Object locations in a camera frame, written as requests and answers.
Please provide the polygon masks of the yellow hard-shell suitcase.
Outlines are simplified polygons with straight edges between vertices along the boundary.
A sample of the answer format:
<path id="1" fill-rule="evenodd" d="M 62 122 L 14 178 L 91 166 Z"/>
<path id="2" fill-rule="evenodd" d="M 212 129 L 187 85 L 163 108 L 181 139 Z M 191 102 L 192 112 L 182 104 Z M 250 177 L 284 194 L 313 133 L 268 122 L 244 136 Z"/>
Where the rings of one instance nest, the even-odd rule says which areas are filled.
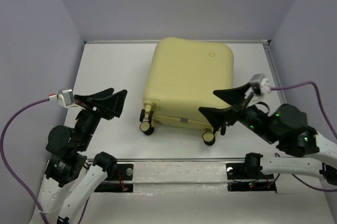
<path id="1" fill-rule="evenodd" d="M 155 47 L 142 98 L 140 130 L 154 132 L 157 123 L 203 131 L 213 145 L 218 129 L 199 107 L 226 108 L 213 91 L 231 89 L 234 54 L 223 43 L 167 37 Z"/>

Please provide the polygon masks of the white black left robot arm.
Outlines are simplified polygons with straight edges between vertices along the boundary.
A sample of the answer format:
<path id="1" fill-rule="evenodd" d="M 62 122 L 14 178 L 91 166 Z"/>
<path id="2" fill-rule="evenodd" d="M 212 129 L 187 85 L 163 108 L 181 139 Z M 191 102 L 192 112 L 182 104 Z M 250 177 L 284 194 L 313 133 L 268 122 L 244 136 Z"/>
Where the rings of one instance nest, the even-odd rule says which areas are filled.
<path id="1" fill-rule="evenodd" d="M 74 127 L 58 125 L 47 137 L 47 163 L 42 187 L 38 195 L 37 209 L 31 223 L 73 223 L 74 217 L 104 179 L 116 175 L 117 159 L 101 152 L 94 158 L 88 174 L 76 183 L 87 157 L 86 151 L 101 119 L 111 120 L 122 114 L 127 90 L 114 89 L 91 94 L 77 95 L 72 90 L 61 90 L 49 95 L 51 102 L 64 108 L 79 108 Z"/>

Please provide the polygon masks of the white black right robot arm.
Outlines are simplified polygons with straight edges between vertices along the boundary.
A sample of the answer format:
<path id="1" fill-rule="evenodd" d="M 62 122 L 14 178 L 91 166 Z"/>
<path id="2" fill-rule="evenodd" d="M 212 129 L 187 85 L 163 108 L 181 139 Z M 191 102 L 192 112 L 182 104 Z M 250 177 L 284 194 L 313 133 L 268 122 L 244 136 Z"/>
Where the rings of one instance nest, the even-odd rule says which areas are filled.
<path id="1" fill-rule="evenodd" d="M 280 105 L 272 114 L 261 111 L 255 101 L 276 88 L 269 84 L 252 82 L 213 94 L 227 103 L 228 108 L 199 107 L 211 127 L 225 134 L 228 126 L 240 122 L 268 144 L 285 153 L 286 157 L 266 157 L 248 153 L 241 172 L 249 178 L 269 174 L 302 175 L 324 179 L 336 185 L 336 143 L 328 140 L 308 125 L 306 113 L 288 103 Z"/>

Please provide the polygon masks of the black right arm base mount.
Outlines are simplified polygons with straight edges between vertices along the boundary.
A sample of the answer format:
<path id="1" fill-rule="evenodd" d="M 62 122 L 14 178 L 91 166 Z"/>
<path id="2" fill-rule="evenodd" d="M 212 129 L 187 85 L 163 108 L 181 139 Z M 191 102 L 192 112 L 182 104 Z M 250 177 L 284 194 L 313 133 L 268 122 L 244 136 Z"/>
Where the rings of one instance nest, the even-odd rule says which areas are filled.
<path id="1" fill-rule="evenodd" d="M 275 176 L 261 172 L 250 177 L 244 172 L 244 163 L 226 164 L 227 189 L 229 192 L 277 192 Z"/>

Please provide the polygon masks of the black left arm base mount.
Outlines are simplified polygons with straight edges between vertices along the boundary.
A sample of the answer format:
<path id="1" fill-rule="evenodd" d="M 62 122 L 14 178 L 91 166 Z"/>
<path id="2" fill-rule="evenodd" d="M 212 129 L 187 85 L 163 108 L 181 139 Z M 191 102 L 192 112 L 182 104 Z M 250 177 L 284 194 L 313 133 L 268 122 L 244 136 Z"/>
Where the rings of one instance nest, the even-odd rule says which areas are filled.
<path id="1" fill-rule="evenodd" d="M 114 174 L 109 175 L 94 192 L 132 193 L 134 164 L 122 162 Z"/>

